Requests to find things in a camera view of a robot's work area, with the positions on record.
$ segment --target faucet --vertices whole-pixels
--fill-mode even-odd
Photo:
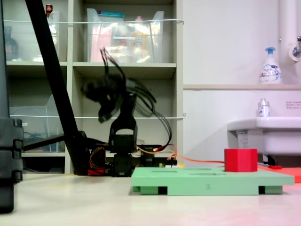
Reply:
[[[293,48],[293,56],[299,58],[299,57],[301,57],[301,36],[297,37],[297,41],[298,41],[299,46]]]

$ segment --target red cube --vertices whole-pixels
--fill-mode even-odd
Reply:
[[[225,149],[226,172],[256,172],[257,149]]]

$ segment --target green foam board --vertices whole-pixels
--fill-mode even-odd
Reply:
[[[266,170],[225,172],[224,168],[137,167],[132,174],[133,192],[167,195],[257,195],[282,194],[283,185],[293,185],[294,177]]]

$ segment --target black pole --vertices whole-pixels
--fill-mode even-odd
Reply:
[[[43,57],[46,75],[60,116],[64,134],[75,135],[78,132],[60,63],[52,40],[42,0],[26,0],[26,5],[40,51]]]
[[[74,173],[87,175],[90,166],[90,153],[87,150],[87,141],[76,126],[42,0],[25,0],[25,2],[43,57],[46,75],[61,120],[65,143],[73,163]]]
[[[8,77],[6,74],[6,55],[4,40],[3,5],[0,3],[0,118],[9,118]]]
[[[61,135],[57,135],[57,136],[53,136],[51,138],[45,138],[42,140],[39,140],[38,142],[31,142],[31,143],[27,143],[24,145],[24,151],[29,151],[38,147],[43,147],[46,145],[51,145],[57,142],[61,142],[64,141],[66,139],[66,135],[65,134],[61,134]]]

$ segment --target white pump bottle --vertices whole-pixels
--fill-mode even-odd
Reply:
[[[264,63],[259,77],[260,84],[282,84],[282,74],[280,67],[273,57],[274,47],[266,48],[268,59]]]

